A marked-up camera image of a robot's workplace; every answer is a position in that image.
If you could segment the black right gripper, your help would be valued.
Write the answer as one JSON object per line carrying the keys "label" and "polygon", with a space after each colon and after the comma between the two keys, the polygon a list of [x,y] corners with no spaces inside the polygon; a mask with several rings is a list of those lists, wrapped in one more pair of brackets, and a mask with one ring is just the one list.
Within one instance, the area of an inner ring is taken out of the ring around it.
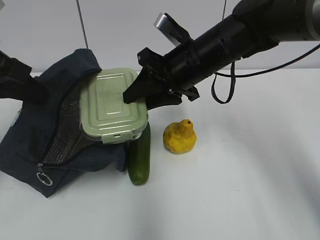
{"label": "black right gripper", "polygon": [[123,92],[124,103],[145,99],[147,109],[152,110],[179,105],[182,95],[189,101],[199,98],[199,92],[192,83],[199,69],[193,43],[191,39],[163,56],[147,47],[141,50],[137,58],[142,70]]}

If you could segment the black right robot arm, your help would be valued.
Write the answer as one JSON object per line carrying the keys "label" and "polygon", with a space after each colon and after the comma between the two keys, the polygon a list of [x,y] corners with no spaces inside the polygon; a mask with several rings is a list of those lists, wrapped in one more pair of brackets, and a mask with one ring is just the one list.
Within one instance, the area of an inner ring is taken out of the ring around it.
{"label": "black right robot arm", "polygon": [[197,38],[169,14],[154,26],[174,45],[165,55],[144,48],[142,69],[123,92],[127,104],[144,99],[148,109],[179,105],[182,97],[199,97],[196,85],[236,61],[275,48],[282,42],[320,39],[317,0],[242,0],[232,13]]}

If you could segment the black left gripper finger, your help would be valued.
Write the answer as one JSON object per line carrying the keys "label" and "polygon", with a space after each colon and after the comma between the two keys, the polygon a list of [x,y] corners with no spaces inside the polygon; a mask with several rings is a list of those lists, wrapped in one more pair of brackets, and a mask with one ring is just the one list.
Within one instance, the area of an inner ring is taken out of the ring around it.
{"label": "black left gripper finger", "polygon": [[16,58],[0,58],[0,83],[16,83],[23,87],[24,102],[41,104],[48,100],[49,91],[37,78],[31,76],[32,68]]}
{"label": "black left gripper finger", "polygon": [[7,82],[0,84],[0,98],[1,99],[14,99],[24,100],[24,88],[17,83]]}

